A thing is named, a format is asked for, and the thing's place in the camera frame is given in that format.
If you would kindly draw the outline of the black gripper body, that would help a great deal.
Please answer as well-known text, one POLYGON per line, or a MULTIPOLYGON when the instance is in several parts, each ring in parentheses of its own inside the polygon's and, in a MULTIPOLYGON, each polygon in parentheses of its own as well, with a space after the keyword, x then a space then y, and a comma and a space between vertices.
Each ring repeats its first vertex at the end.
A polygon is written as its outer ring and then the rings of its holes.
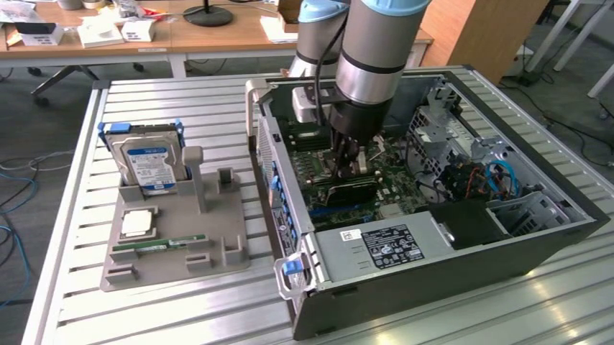
POLYGON ((373 105, 354 101, 335 103, 329 118, 333 145, 341 146, 345 139, 355 140, 361 145, 369 143, 382 130, 390 107, 392 100, 373 105))

